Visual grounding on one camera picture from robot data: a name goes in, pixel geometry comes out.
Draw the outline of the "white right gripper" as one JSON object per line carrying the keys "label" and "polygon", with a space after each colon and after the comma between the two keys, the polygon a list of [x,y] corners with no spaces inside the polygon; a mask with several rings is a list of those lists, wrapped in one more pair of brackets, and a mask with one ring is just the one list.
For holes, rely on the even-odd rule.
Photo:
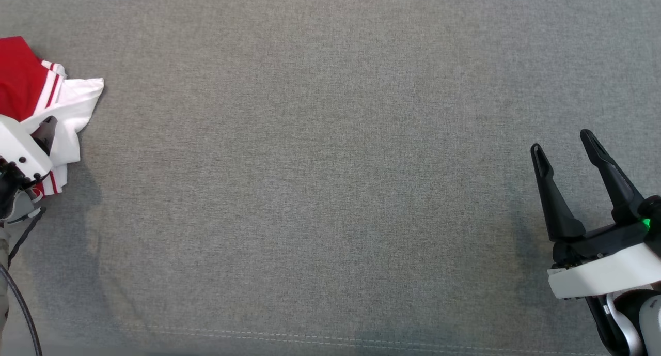
{"label": "white right gripper", "polygon": [[[548,284],[557,299],[601,296],[660,280],[659,222],[635,222],[642,194],[588,129],[580,138],[590,162],[598,169],[613,205],[616,223],[588,232],[585,240],[571,244],[574,260],[548,270]],[[572,214],[554,181],[554,170],[540,144],[530,154],[547,226],[552,242],[574,241],[587,231]]]}

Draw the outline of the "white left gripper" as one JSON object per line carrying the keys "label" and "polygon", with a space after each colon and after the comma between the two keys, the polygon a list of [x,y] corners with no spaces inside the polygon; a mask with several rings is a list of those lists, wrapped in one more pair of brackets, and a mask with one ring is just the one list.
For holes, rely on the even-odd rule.
{"label": "white left gripper", "polygon": [[48,116],[32,136],[18,121],[1,116],[2,160],[15,165],[29,182],[41,182],[53,168],[50,154],[56,135],[57,118]]}

